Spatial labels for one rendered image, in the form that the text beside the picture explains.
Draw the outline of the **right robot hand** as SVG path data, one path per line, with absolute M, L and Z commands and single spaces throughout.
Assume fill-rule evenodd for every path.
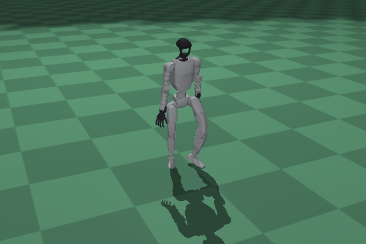
M 165 118 L 166 106 L 165 106 L 164 111 L 159 109 L 159 112 L 160 113 L 157 115 L 157 119 L 156 119 L 156 125 L 158 125 L 160 127 L 164 127 L 164 119 L 165 119 L 165 122 L 167 124 L 167 120 Z M 161 126 L 161 122 L 162 122 L 162 126 Z M 160 125 L 159 125 L 159 123 L 160 123 Z

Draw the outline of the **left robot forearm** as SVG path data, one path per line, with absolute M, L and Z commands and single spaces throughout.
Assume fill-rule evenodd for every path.
M 195 88 L 195 94 L 197 96 L 197 93 L 200 93 L 201 94 L 201 81 L 199 83 L 196 83 L 194 81 L 194 88 Z

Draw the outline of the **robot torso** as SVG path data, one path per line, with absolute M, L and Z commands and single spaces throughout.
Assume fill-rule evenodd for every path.
M 189 90 L 193 82 L 195 61 L 192 57 L 187 56 L 187 61 L 180 61 L 173 58 L 174 70 L 171 72 L 170 82 L 174 89 L 177 90 L 177 94 L 173 96 L 173 100 L 176 102 L 177 108 L 185 107 L 189 104 L 189 96 L 186 90 Z

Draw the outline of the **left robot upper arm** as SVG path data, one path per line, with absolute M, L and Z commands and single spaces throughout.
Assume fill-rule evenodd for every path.
M 195 61 L 195 67 L 194 67 L 194 75 L 193 79 L 196 83 L 199 83 L 202 80 L 202 75 L 199 74 L 200 72 L 200 65 L 201 61 L 197 57 L 192 57 Z

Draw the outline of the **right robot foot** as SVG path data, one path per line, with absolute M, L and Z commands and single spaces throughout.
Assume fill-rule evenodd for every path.
M 172 159 L 172 157 L 170 159 L 168 159 L 168 168 L 170 168 L 170 169 L 175 168 L 174 158 Z

